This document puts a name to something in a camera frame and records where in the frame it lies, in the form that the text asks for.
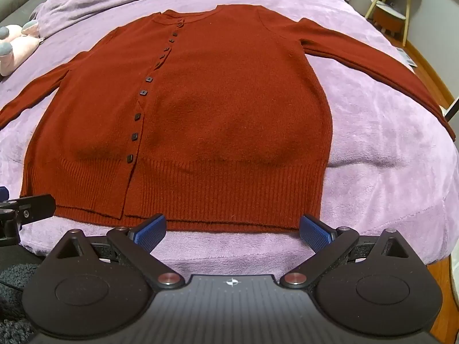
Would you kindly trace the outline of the red knit button cardigan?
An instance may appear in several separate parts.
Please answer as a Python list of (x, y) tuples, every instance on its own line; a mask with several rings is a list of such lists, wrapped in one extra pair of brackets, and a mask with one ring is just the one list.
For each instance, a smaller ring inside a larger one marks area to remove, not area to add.
[(103, 226), (161, 213), (175, 231), (295, 230), (320, 213), (332, 141), (309, 56), (442, 118), (402, 63), (312, 20), (256, 5), (168, 10), (117, 27), (2, 108), (6, 126), (51, 97), (21, 194), (50, 194), (58, 217)]

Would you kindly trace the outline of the brown round stool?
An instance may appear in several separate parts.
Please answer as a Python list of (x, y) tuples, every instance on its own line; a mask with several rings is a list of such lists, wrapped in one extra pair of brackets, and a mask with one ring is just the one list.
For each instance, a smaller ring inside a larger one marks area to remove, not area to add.
[(406, 17), (390, 5), (384, 2), (377, 2), (373, 11), (373, 20), (383, 31), (389, 31), (393, 36), (402, 33)]

